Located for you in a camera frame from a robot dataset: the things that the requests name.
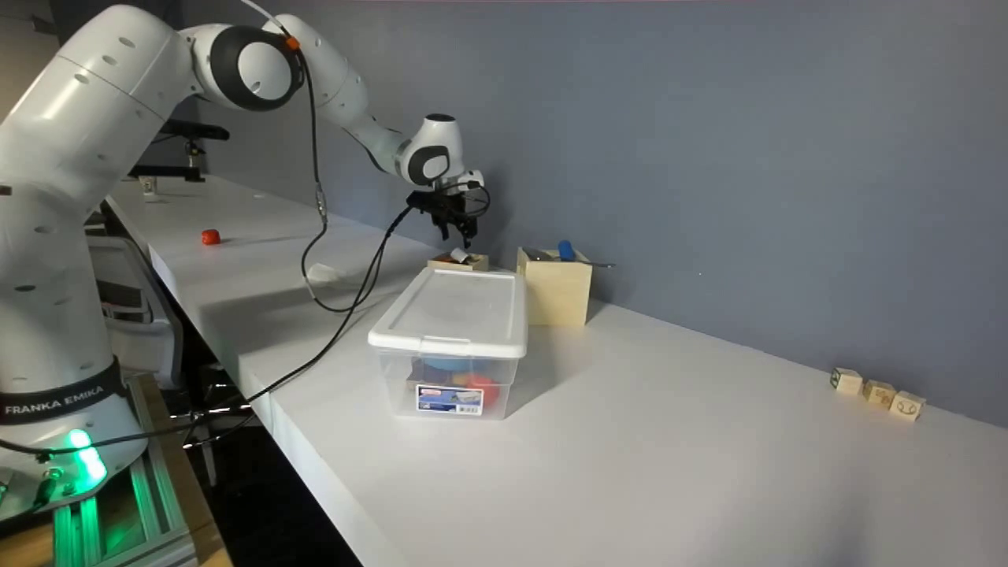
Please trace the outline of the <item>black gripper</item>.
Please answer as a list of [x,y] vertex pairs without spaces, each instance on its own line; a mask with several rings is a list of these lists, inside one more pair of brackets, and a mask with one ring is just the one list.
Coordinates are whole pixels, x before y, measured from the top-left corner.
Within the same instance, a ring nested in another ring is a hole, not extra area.
[[406,204],[431,218],[431,224],[441,230],[445,253],[457,253],[460,237],[464,249],[470,253],[480,237],[480,218],[490,204],[490,194],[486,185],[486,178],[480,172],[470,172],[453,179],[437,179],[431,189],[413,194]]

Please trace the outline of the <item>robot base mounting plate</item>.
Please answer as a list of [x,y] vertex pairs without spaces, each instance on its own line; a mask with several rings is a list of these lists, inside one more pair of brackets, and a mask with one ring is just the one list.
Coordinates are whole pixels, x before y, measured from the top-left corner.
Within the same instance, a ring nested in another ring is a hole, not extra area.
[[54,567],[199,567],[199,546],[176,479],[180,445],[150,437],[144,453],[97,494],[52,516]]

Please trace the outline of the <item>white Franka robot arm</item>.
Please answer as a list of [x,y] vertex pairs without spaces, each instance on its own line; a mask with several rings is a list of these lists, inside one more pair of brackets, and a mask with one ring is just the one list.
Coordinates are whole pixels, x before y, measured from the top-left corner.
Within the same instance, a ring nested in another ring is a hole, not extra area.
[[0,124],[0,507],[76,505],[140,463],[94,218],[147,179],[142,157],[176,109],[211,102],[267,114],[301,94],[375,165],[403,179],[441,230],[470,237],[486,175],[464,157],[453,117],[396,133],[373,114],[367,79],[301,16],[176,29],[113,3],[76,29]]

